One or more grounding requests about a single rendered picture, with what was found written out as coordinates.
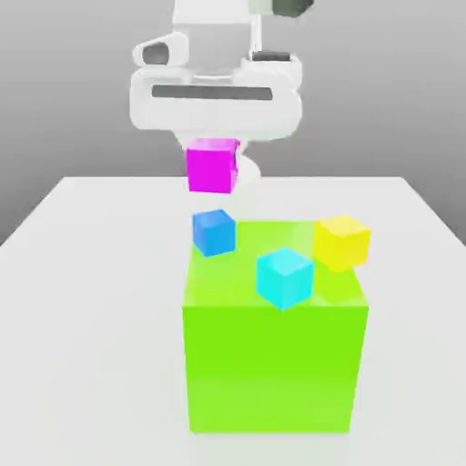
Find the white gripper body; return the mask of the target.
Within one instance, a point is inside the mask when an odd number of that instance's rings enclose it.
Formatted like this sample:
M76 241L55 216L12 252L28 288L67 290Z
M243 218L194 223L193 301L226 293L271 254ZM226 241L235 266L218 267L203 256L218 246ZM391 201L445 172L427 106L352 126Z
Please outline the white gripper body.
M183 67L143 67L132 76L129 114L140 130L168 130L182 144L190 138L241 141L290 136L302 103L279 71L238 68L229 76L197 76Z

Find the small magenta cube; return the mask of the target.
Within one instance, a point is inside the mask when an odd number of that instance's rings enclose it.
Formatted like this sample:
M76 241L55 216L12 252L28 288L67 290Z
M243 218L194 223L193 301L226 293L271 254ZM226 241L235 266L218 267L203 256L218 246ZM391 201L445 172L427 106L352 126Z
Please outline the small magenta cube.
M235 138L198 138L186 151L187 180L191 192L230 194L238 176Z

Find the small blue cube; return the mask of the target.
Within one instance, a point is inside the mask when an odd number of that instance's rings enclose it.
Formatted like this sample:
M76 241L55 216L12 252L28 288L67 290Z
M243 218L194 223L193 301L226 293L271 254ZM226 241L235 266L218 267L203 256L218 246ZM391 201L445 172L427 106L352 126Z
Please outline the small blue cube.
M194 214L194 245L206 258L233 252L237 242L236 226L236 221L224 209Z

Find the small cyan cube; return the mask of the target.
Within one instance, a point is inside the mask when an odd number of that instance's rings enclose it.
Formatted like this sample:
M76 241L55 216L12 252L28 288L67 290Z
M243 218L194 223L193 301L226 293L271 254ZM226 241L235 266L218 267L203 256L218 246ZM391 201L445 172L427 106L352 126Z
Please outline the small cyan cube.
M310 299L315 262L291 248L281 248L257 258L256 292L284 311Z

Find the small yellow cube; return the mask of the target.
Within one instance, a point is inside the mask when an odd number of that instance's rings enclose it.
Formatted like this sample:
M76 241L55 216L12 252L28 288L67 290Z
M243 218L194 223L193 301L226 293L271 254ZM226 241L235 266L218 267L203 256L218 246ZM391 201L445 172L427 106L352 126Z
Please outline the small yellow cube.
M314 224L313 258L333 272L366 263L371 230L349 215L320 219Z

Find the large green box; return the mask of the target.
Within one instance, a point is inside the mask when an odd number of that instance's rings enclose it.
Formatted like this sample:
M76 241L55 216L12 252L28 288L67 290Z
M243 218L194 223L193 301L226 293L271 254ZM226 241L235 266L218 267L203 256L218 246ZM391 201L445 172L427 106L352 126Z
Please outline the large green box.
M190 253L182 304L195 433L346 432L369 313L356 274L317 266L312 297L279 310L256 292L259 257L312 252L310 221L241 221L234 252Z

